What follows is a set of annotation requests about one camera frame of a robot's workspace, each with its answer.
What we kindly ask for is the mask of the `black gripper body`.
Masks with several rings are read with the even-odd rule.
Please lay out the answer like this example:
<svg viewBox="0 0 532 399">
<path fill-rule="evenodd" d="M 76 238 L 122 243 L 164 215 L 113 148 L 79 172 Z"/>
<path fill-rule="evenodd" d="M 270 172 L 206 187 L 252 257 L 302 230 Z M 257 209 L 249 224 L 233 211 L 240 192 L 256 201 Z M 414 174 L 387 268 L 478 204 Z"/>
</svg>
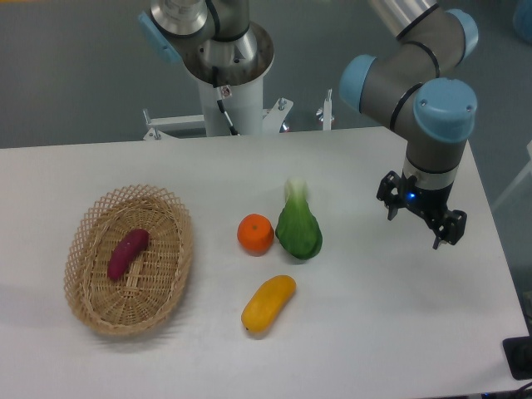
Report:
<svg viewBox="0 0 532 399">
<path fill-rule="evenodd" d="M 438 189 L 429 190 L 416 186 L 417 178 L 407 178 L 401 175 L 399 189 L 404 207 L 423 219 L 428 227 L 439 227 L 448 210 L 447 200 L 453 184 Z"/>
</svg>

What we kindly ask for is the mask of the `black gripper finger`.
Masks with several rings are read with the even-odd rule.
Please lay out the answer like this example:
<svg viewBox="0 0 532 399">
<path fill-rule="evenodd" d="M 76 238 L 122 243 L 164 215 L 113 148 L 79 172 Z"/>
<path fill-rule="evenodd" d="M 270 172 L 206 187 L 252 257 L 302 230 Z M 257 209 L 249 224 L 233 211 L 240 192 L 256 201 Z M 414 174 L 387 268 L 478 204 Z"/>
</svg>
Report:
<svg viewBox="0 0 532 399">
<path fill-rule="evenodd" d="M 441 244 L 455 245 L 465 233 L 466 221 L 466 212 L 447 209 L 439 219 L 432 222 L 431 230 L 435 234 L 432 248 L 438 249 Z"/>
<path fill-rule="evenodd" d="M 398 211 L 406 207 L 401 188 L 401 177 L 395 171 L 388 172 L 379 183 L 377 199 L 387 209 L 388 220 L 393 220 Z"/>
</svg>

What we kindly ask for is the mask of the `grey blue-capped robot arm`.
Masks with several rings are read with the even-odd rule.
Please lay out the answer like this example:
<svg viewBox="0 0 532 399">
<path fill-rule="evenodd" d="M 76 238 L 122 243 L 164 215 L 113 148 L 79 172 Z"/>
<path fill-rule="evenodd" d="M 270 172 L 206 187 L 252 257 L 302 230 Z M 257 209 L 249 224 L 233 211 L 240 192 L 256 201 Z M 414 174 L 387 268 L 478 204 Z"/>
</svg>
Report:
<svg viewBox="0 0 532 399">
<path fill-rule="evenodd" d="M 463 236 L 466 213 L 447 206 L 475 125 L 477 99 L 464 82 L 446 78 L 475 49 L 478 28 L 465 12 L 435 1 L 375 1 L 372 7 L 400 43 L 384 60 L 355 57 L 339 96 L 406 141 L 401 173 L 385 175 L 377 198 L 390 217 L 408 209 L 437 244 Z M 278 108 L 263 109 L 263 78 L 273 64 L 269 34 L 251 21 L 246 1 L 154 1 L 138 17 L 147 42 L 196 80 L 206 133 L 276 134 Z"/>
</svg>

